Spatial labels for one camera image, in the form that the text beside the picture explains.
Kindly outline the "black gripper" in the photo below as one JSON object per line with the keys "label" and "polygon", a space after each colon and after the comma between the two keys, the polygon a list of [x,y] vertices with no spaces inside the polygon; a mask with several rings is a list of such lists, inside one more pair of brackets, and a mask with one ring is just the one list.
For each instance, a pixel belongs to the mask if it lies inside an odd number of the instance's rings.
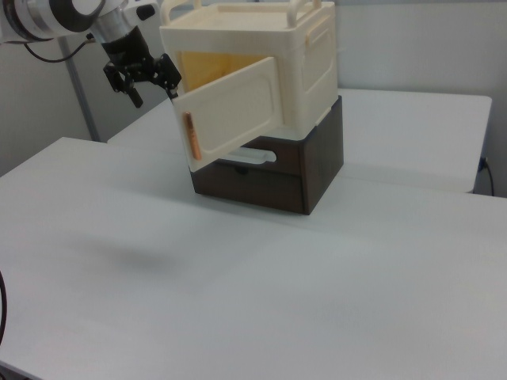
{"label": "black gripper", "polygon": [[103,71],[112,90],[128,95],[136,108],[143,105],[143,100],[135,88],[129,67],[148,68],[148,78],[152,84],[164,89],[170,100],[178,97],[180,72],[166,53],[156,59],[152,57],[138,27],[134,27],[118,40],[103,43],[101,46],[109,57]]}

